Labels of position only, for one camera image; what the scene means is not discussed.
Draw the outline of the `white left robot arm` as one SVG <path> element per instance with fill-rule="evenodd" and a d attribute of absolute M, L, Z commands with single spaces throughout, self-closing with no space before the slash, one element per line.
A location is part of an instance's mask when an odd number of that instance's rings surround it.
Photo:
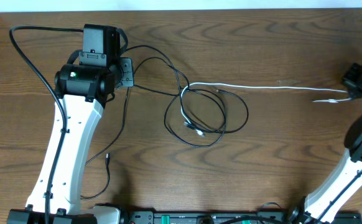
<path fill-rule="evenodd" d="M 91 139 L 117 88 L 132 87 L 134 71 L 124 56 L 128 38 L 112 26 L 87 24 L 83 46 L 74 51 L 47 89 L 55 120 L 37 183 L 23 209 L 8 223 L 127 223 L 128 213 L 109 203 L 81 209 L 81 184 Z"/>

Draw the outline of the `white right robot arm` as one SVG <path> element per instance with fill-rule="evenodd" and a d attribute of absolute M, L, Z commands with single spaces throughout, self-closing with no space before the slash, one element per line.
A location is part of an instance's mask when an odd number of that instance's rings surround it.
<path fill-rule="evenodd" d="M 362 98 L 362 64 L 352 64 L 341 84 L 346 87 L 348 101 Z M 339 209 L 362 187 L 362 115 L 349 128 L 344 147 L 335 169 L 294 208 L 288 223 L 332 223 Z"/>

